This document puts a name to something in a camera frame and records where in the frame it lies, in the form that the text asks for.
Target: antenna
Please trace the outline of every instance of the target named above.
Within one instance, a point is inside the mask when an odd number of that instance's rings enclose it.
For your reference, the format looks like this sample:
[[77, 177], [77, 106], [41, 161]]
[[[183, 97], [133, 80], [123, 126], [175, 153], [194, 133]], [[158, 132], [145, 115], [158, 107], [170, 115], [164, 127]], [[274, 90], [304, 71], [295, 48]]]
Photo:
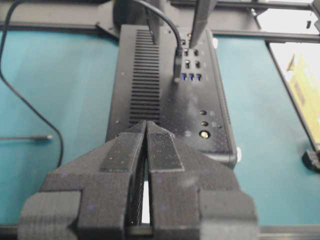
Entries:
[[[165, 2], [163, 0], [144, 0], [146, 3], [164, 11]], [[145, 25], [147, 24], [153, 42], [159, 44], [159, 30], [162, 25], [161, 19], [150, 12], [147, 8], [135, 3], [132, 0], [113, 0], [113, 23], [119, 28], [123, 24]]]
[[218, 0], [196, 0], [191, 40], [189, 47], [193, 49], [208, 23], [208, 17], [215, 8]]

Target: cooling vent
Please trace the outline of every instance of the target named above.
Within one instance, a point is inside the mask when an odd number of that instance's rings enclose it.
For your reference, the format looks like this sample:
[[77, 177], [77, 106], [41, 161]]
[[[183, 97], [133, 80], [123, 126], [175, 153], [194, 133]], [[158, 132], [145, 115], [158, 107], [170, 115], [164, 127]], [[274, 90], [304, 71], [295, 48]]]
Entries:
[[159, 46], [149, 30], [136, 31], [129, 127], [141, 120], [160, 124]]
[[223, 101], [224, 101], [223, 104], [225, 105], [226, 116], [227, 116], [227, 118], [228, 118], [229, 124], [231, 124], [230, 114], [229, 114], [229, 109], [228, 109], [227, 99], [226, 99], [226, 94], [225, 94], [225, 88], [224, 88], [224, 84], [223, 84], [223, 82], [222, 82], [221, 79], [220, 79], [220, 83], [221, 83], [221, 88], [222, 88]]

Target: metal rod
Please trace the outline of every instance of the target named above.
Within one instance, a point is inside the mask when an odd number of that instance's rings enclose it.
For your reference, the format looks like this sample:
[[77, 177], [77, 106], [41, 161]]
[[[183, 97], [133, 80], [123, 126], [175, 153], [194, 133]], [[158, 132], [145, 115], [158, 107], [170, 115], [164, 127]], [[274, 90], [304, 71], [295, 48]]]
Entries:
[[0, 141], [12, 141], [12, 140], [31, 140], [31, 141], [47, 141], [53, 138], [52, 135], [41, 136], [0, 136]]
[[[173, 6], [193, 7], [196, 5], [195, 0], [171, 0]], [[254, 8], [254, 9], [288, 9], [288, 10], [312, 10], [309, 3], [305, 2], [249, 2], [249, 1], [218, 1], [217, 7], [222, 8]]]
[[226, 36], [263, 37], [267, 42], [273, 43], [320, 43], [318, 34], [281, 33], [267, 31], [235, 31], [212, 29], [213, 34]]
[[[0, 22], [0, 30], [3, 28], [3, 22]], [[11, 22], [8, 30], [15, 31], [44, 31], [71, 34], [100, 34], [102, 31], [96, 25], [83, 24], [55, 24], [55, 23], [37, 23], [37, 22]]]
[[[0, 239], [17, 239], [17, 225], [0, 225]], [[126, 228], [127, 239], [152, 240], [150, 226], [131, 226]], [[259, 240], [319, 240], [320, 225], [261, 226]]]

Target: port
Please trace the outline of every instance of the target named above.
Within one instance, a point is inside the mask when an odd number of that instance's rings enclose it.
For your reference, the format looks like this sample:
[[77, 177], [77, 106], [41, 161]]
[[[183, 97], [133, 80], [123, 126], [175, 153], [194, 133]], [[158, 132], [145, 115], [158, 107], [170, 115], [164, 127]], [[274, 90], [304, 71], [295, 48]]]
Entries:
[[203, 139], [208, 139], [208, 138], [210, 138], [210, 132], [208, 132], [208, 131], [201, 131], [200, 133], [199, 133], [199, 135], [200, 135], [200, 137], [201, 138], [203, 138]]
[[186, 69], [190, 68], [190, 61], [189, 60], [185, 60], [185, 68]]
[[184, 52], [184, 56], [188, 57], [188, 55], [189, 55], [189, 49], [188, 49], [188, 48], [185, 48], [185, 49], [183, 49], [183, 52]]
[[182, 73], [182, 74], [181, 74], [181, 80], [182, 80], [182, 81], [185, 81], [186, 79], [187, 79], [187, 74]]
[[199, 68], [201, 67], [201, 65], [200, 65], [200, 62], [199, 62], [199, 61], [195, 61], [195, 67], [196, 67], [197, 69], [199, 69]]
[[201, 74], [197, 74], [196, 75], [196, 79], [200, 82], [202, 80], [202, 75]]

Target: blue usb port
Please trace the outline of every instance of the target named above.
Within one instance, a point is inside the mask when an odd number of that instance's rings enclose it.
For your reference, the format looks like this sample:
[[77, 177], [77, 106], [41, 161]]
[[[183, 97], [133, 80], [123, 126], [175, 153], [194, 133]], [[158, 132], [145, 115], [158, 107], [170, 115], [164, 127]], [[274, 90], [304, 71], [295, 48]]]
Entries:
[[182, 81], [185, 81], [186, 78], [187, 78], [187, 74], [182, 73], [182, 74], [181, 74], [181, 80], [182, 80]]
[[201, 81], [201, 80], [202, 80], [202, 75], [201, 75], [201, 74], [197, 74], [197, 75], [196, 75], [196, 79], [197, 79], [198, 81]]

